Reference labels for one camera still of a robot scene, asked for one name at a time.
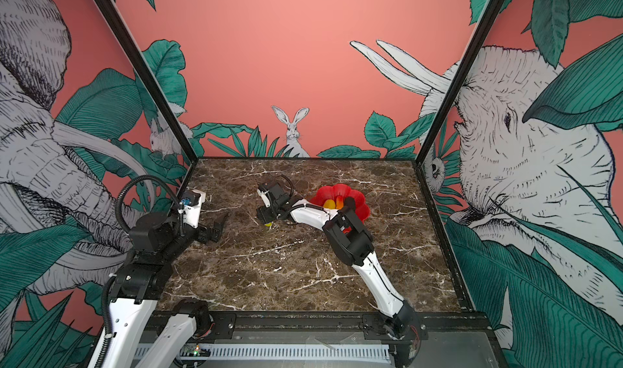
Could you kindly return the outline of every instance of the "yellow object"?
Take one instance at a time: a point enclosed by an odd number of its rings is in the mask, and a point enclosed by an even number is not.
[[[332,199],[327,199],[326,201],[324,201],[324,204],[322,205],[323,208],[335,208],[335,202],[333,202]]]

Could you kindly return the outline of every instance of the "black vertical post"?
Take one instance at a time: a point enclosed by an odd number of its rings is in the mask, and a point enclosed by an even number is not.
[[[134,39],[129,33],[128,28],[125,26],[125,23],[121,19],[121,16],[116,10],[115,5],[112,0],[94,0],[97,7],[100,9],[100,12],[104,16],[108,26],[112,30],[113,34],[117,38],[117,41],[123,48],[123,51],[128,56],[129,61],[132,63],[132,66],[136,70],[138,77],[141,78],[145,88],[152,96],[156,107],[160,110],[163,117],[165,118],[167,124],[169,124],[169,128],[172,130],[173,135],[179,141],[179,144],[182,147],[183,152],[186,154],[186,157],[190,160],[191,165],[198,161],[197,154],[195,154],[191,143],[188,142],[188,139],[184,135],[182,128],[179,126],[177,122],[177,118],[169,108],[168,101],[160,89],[158,81],[154,77],[152,70],[150,70],[149,66],[145,63],[143,54],[138,49]]]
[[[431,150],[433,143],[435,142],[435,137],[439,133],[441,126],[443,126],[444,122],[446,121],[446,117],[448,117],[450,109],[454,106],[454,102],[457,98],[458,92],[461,90],[461,87],[463,87],[463,83],[465,82],[465,79],[469,74],[471,66],[476,60],[476,56],[478,56],[478,52],[480,51],[480,48],[482,48],[482,44],[485,42],[485,38],[487,38],[489,30],[491,30],[491,27],[494,25],[495,18],[498,16],[503,3],[504,0],[489,0],[489,2],[487,3],[487,7],[482,13],[482,17],[478,22],[478,26],[476,26],[476,30],[474,30],[470,43],[465,50],[463,59],[458,65],[457,73],[452,79],[450,87],[448,88],[448,92],[446,93],[444,100],[441,103],[441,107],[439,108],[439,111],[435,116],[435,120],[432,123],[428,136],[424,141],[424,145],[420,149],[420,152],[417,154],[416,164],[418,166],[420,166],[424,162],[426,154],[428,154],[428,152]]]

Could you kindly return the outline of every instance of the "rabbit illustration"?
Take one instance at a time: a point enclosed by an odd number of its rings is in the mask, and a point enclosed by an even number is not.
[[[182,106],[176,105],[175,103],[169,102],[169,107],[176,116],[186,112]],[[179,122],[179,125],[182,128],[186,138],[192,138],[192,130],[190,130],[188,125],[181,122]],[[173,131],[169,128],[169,124],[166,122],[164,116],[160,114],[160,111],[158,111],[158,121],[156,122],[155,119],[152,119],[150,128],[152,130],[150,141],[152,142],[153,152],[161,152],[164,155],[182,153],[182,146],[173,135]]]
[[[299,123],[305,116],[310,112],[310,109],[307,107],[303,107],[297,114],[294,116],[294,121],[290,122],[290,118],[285,113],[285,111],[280,108],[273,106],[273,110],[275,111],[276,117],[286,125],[288,125],[288,131],[285,133],[287,147],[286,151],[292,149],[290,152],[290,157],[309,157],[310,155],[303,149],[303,147],[299,143],[299,137],[301,133],[297,130],[297,123]]]

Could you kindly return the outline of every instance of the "robotic arm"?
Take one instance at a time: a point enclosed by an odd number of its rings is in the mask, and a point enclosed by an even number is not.
[[[372,241],[374,236],[355,214],[353,198],[345,200],[341,210],[323,208],[294,195],[292,182],[289,194],[273,180],[258,186],[264,206],[257,209],[257,217],[264,224],[276,219],[291,218],[294,222],[307,224],[324,232],[338,259],[354,268],[362,277],[376,300],[379,311],[387,318],[385,330],[394,339],[401,339],[409,332],[409,326],[419,319],[415,310],[400,295],[378,261]]]

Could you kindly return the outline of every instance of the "red bowl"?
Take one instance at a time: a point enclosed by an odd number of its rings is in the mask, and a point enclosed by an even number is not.
[[[338,196],[343,199],[352,197],[354,199],[355,211],[361,221],[365,221],[370,216],[370,208],[366,204],[366,197],[363,193],[350,188],[346,184],[324,185],[319,188],[316,195],[310,199],[310,203],[323,206],[329,199],[335,201]]]

